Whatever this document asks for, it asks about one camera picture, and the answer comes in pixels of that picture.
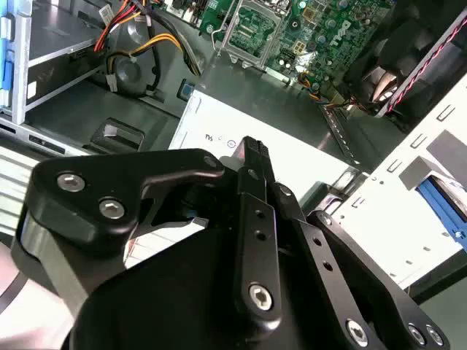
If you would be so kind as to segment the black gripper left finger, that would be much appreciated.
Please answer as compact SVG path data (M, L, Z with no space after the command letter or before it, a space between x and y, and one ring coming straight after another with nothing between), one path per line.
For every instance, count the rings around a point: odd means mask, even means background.
M209 229L236 237L233 301L248 327L282 317L275 211L258 143L233 170L203 149L63 157L34 167L12 257L73 314L105 282Z

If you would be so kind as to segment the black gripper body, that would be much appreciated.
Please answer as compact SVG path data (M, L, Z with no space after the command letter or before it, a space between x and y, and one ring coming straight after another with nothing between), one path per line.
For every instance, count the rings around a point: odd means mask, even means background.
M250 339L234 305L234 245L224 229L196 233L120 276L85 302L68 349L348 349L350 340L325 304L323 288L278 224L282 320Z

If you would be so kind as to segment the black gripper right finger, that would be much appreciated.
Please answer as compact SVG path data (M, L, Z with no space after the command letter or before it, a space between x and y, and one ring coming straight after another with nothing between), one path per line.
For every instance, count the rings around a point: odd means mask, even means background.
M449 349L444 332L324 211L305 216L276 181L268 148L258 143L279 242L296 259L295 277L318 298L319 349Z

